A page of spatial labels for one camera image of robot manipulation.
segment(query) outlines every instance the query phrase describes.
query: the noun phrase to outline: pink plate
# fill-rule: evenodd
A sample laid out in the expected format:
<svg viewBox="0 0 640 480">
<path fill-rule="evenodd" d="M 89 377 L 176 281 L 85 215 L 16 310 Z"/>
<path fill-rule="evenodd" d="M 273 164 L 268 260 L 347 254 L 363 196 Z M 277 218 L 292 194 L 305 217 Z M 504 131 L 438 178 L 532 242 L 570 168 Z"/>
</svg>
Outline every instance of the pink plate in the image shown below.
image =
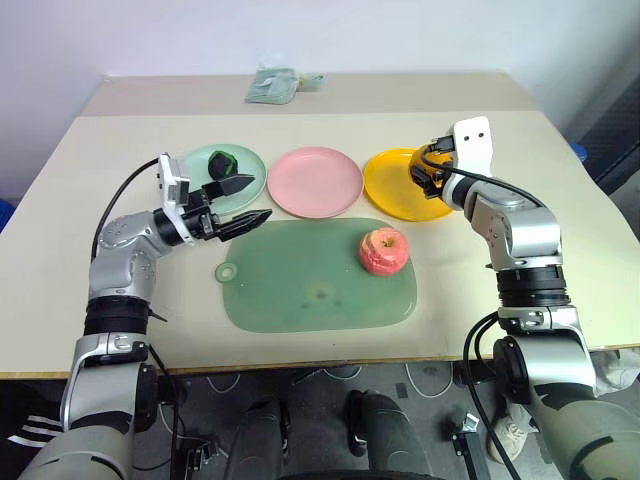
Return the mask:
<svg viewBox="0 0 640 480">
<path fill-rule="evenodd" d="M 344 153 L 326 147 L 303 147 L 285 153 L 269 170 L 273 200 L 292 215 L 329 218 L 360 197 L 362 172 Z"/>
</svg>

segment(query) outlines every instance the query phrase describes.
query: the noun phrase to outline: white cable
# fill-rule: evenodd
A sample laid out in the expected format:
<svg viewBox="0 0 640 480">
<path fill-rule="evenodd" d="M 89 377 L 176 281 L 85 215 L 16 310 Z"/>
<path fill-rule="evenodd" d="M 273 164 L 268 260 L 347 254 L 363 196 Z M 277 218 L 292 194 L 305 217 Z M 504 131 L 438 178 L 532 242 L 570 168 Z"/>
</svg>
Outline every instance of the white cable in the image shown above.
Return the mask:
<svg viewBox="0 0 640 480">
<path fill-rule="evenodd" d="M 334 380 L 342 380 L 342 381 L 347 381 L 347 380 L 353 380 L 354 378 L 356 378 L 358 375 L 360 375 L 360 372 L 362 371 L 362 365 L 358 366 L 358 369 L 355 371 L 355 373 L 353 373 L 352 375 L 349 375 L 348 377 L 339 377 L 337 375 L 334 375 L 332 373 L 329 373 L 329 371 L 326 368 L 323 368 L 322 371 L 324 373 L 327 374 L 327 377 L 329 378 L 333 378 Z"/>
<path fill-rule="evenodd" d="M 421 392 L 420 389 L 416 386 L 415 382 L 413 381 L 413 378 L 411 377 L 411 372 L 409 371 L 409 364 L 408 363 L 404 364 L 404 368 L 407 371 L 407 378 L 409 379 L 409 383 L 411 384 L 413 389 L 417 392 L 417 394 L 420 395 L 422 398 L 438 398 L 441 395 L 444 395 L 447 390 L 449 390 L 449 387 L 451 387 L 451 385 L 453 384 L 453 362 L 449 362 L 449 367 L 451 368 L 451 377 L 449 378 L 449 383 L 447 383 L 447 386 L 444 387 L 435 395 L 427 395 L 426 393 Z"/>
<path fill-rule="evenodd" d="M 160 405 L 158 410 L 160 410 L 160 419 L 162 420 L 162 424 L 164 425 L 164 428 L 167 430 L 167 432 L 169 432 L 171 435 L 173 435 L 173 430 L 171 430 L 171 427 L 169 427 L 169 424 L 167 423 L 167 420 L 164 418 L 164 410 L 162 409 L 162 405 Z M 188 436 L 185 436 L 185 435 L 178 434 L 178 438 L 181 438 L 182 440 L 199 440 L 199 441 L 201 441 L 203 443 L 211 443 L 206 438 L 200 438 L 200 437 L 188 437 Z"/>
<path fill-rule="evenodd" d="M 209 386 L 211 387 L 211 390 L 213 390 L 216 393 L 219 393 L 220 395 L 224 395 L 225 393 L 229 393 L 231 390 L 233 390 L 234 388 L 236 388 L 236 385 L 238 385 L 238 382 L 240 381 L 240 377 L 242 375 L 239 373 L 238 376 L 236 377 L 236 379 L 234 380 L 234 382 L 231 384 L 230 387 L 228 388 L 224 388 L 224 389 L 218 389 L 216 388 L 216 386 L 213 384 L 213 382 L 211 381 L 211 379 L 209 377 L 205 377 L 207 379 L 207 382 L 209 383 Z"/>
</svg>

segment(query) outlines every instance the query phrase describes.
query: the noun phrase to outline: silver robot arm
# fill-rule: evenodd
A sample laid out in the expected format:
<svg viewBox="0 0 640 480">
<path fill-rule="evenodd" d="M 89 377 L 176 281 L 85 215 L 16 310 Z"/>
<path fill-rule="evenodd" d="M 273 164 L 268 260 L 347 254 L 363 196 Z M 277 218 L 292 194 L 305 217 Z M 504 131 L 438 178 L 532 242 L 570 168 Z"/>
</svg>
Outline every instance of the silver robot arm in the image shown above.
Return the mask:
<svg viewBox="0 0 640 480">
<path fill-rule="evenodd" d="M 127 480 L 133 435 L 155 421 L 155 368 L 146 363 L 149 304 L 156 260 L 182 243 L 234 238 L 261 225 L 271 210 L 221 223 L 216 197 L 242 190 L 253 177 L 231 175 L 189 193 L 182 165 L 158 158 L 162 208 L 117 218 L 100 234 L 91 263 L 84 335 L 76 342 L 60 416 L 64 433 L 33 459 L 22 480 Z"/>
<path fill-rule="evenodd" d="M 451 155 L 444 176 L 429 153 Z M 527 192 L 489 183 L 496 180 L 486 178 L 492 153 L 489 121 L 472 118 L 420 149 L 410 173 L 428 198 L 464 210 L 487 242 L 508 334 L 494 345 L 500 388 L 531 413 L 564 478 L 638 478 L 640 419 L 595 399 L 595 372 L 566 293 L 558 223 Z"/>
</svg>

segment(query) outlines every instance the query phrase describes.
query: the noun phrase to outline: gray floor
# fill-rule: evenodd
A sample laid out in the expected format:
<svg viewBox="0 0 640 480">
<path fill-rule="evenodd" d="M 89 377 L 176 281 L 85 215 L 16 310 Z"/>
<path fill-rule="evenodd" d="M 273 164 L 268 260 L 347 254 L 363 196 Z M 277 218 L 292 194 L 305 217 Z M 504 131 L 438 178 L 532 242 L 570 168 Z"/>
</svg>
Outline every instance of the gray floor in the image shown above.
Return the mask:
<svg viewBox="0 0 640 480">
<path fill-rule="evenodd" d="M 436 393 L 449 378 L 447 363 L 411 364 L 415 383 L 425 393 Z M 348 371 L 337 372 L 341 375 Z M 265 394 L 275 394 L 286 400 L 291 410 L 292 433 L 290 455 L 284 474 L 318 471 L 323 469 L 365 469 L 365 458 L 350 455 L 346 445 L 346 430 L 342 410 L 347 393 L 351 389 L 377 390 L 393 398 L 414 422 L 427 452 L 434 475 L 447 479 L 465 479 L 464 462 L 456 457 L 447 438 L 450 421 L 458 421 L 466 411 L 475 413 L 466 388 L 453 385 L 444 395 L 436 399 L 418 396 L 407 380 L 403 364 L 364 366 L 360 375 L 350 381 L 335 380 L 319 373 L 303 383 L 292 386 L 292 370 L 243 374 L 237 387 L 227 394 L 215 393 L 204 377 L 183 380 L 188 391 L 186 403 L 181 407 L 181 417 L 190 434 L 215 438 L 229 449 L 236 425 L 242 412 Z M 235 375 L 212 376 L 218 388 L 233 381 Z M 401 398 L 406 388 L 406 398 Z M 500 402 L 495 398 L 494 386 L 483 384 L 480 396 L 486 408 L 493 414 Z M 607 395 L 615 403 L 626 406 L 640 414 L 640 384 L 630 389 Z M 171 409 L 165 407 L 170 422 Z M 485 429 L 481 428 L 484 438 Z M 138 466 L 155 465 L 168 458 L 170 436 L 158 421 L 148 432 L 137 435 L 134 462 Z M 523 453 L 515 466 L 523 479 L 560 479 L 539 435 L 530 435 Z M 502 465 L 488 461 L 494 480 L 507 479 Z M 213 457 L 194 479 L 221 479 L 225 458 Z M 168 479 L 168 467 L 154 472 L 136 472 L 134 479 Z"/>
</svg>

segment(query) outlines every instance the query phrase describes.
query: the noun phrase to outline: table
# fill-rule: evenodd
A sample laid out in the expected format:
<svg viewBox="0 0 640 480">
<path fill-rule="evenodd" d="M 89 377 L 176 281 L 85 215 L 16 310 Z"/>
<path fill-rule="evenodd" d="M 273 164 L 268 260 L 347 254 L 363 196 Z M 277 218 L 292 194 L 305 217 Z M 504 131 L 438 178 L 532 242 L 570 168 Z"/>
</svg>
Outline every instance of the table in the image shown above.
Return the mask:
<svg viewBox="0 0 640 480">
<path fill-rule="evenodd" d="M 108 79 L 78 116 L 0 235 L 0 378 L 65 377 L 82 334 L 90 242 L 122 180 L 168 151 L 229 142 L 267 167 L 304 145 L 360 165 L 383 150 L 419 146 L 460 119 L 486 115 L 493 173 L 554 212 L 568 291 L 590 348 L 640 344 L 640 248 L 612 202 L 529 97 L 504 74 L 329 75 L 324 89 L 285 106 L 247 105 L 247 76 Z M 160 205 L 155 172 L 126 190 L 113 215 Z M 250 208 L 273 208 L 265 191 Z M 488 250 L 461 213 L 427 223 L 393 219 L 360 198 L 345 217 L 381 218 L 409 238 L 418 281 L 413 314 L 363 330 L 259 334 L 226 317 L 212 270 L 228 244 L 181 246 L 158 262 L 149 337 L 174 372 L 458 359 L 470 326 L 498 306 Z M 502 336 L 490 331 L 489 353 Z"/>
</svg>

